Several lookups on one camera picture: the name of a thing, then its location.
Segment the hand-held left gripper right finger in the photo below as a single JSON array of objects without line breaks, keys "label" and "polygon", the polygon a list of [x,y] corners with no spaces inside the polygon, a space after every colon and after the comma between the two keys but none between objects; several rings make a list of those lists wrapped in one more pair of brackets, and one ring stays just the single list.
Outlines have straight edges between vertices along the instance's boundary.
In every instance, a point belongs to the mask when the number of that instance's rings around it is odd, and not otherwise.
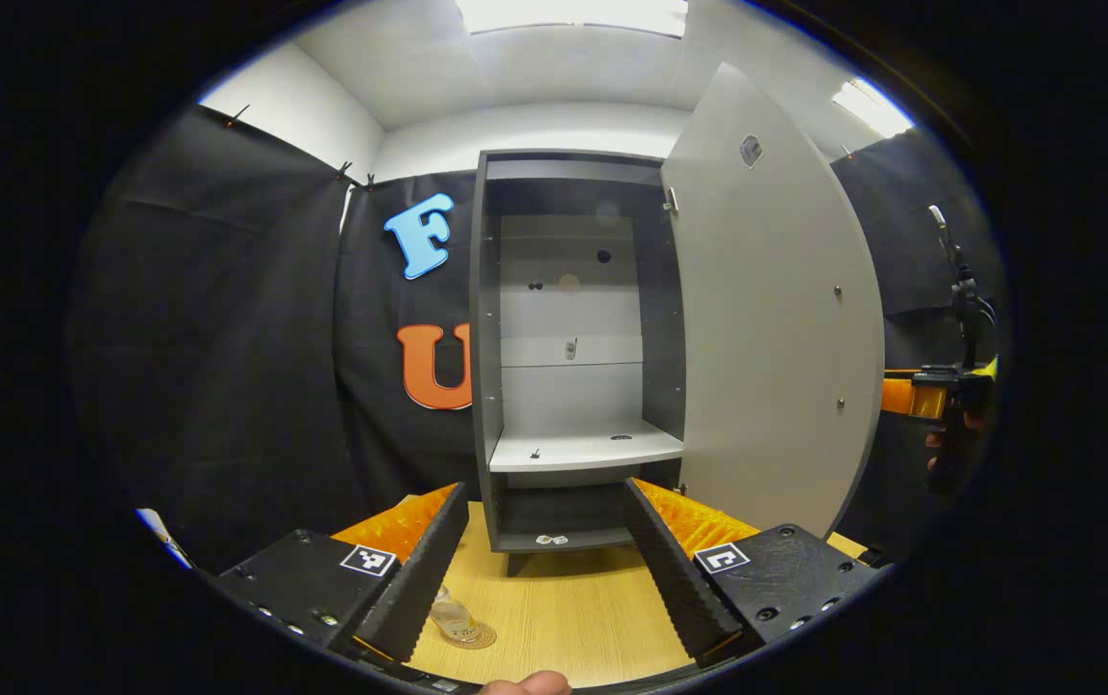
[{"label": "hand-held left gripper right finger", "polygon": [[882,581],[796,524],[766,531],[669,489],[624,481],[622,517],[683,650],[700,667],[788,642]]}]

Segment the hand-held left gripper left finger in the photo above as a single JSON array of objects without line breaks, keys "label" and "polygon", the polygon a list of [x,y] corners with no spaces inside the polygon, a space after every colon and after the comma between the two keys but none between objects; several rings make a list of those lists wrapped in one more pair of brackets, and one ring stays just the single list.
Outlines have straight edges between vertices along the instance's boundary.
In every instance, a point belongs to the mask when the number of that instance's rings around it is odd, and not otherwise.
[{"label": "hand-held left gripper left finger", "polygon": [[295,529],[220,572],[214,585],[321,650],[404,663],[466,519],[466,486],[443,486],[334,536]]}]

